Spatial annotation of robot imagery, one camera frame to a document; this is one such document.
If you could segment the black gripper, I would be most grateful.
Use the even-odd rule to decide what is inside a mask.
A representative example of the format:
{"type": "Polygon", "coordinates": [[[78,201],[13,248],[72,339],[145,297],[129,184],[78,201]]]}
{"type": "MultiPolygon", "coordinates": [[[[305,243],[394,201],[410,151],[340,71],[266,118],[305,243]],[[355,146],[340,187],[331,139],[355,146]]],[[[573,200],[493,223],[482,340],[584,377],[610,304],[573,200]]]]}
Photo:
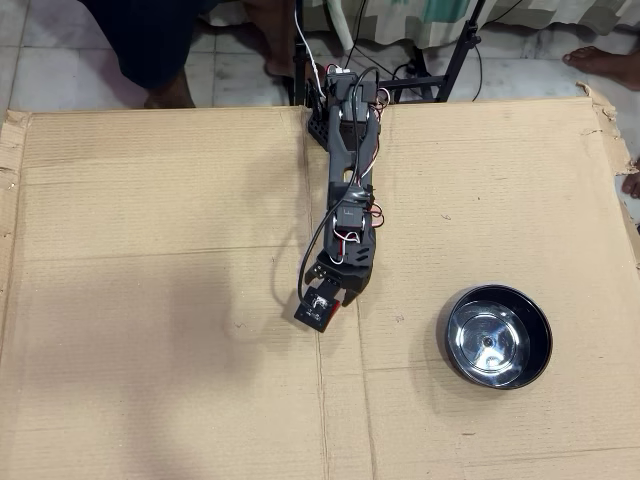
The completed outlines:
{"type": "Polygon", "coordinates": [[[372,227],[362,231],[324,234],[323,250],[303,276],[303,293],[310,288],[329,289],[329,296],[344,290],[342,306],[347,307],[367,287],[376,251],[376,232],[372,227]]]}

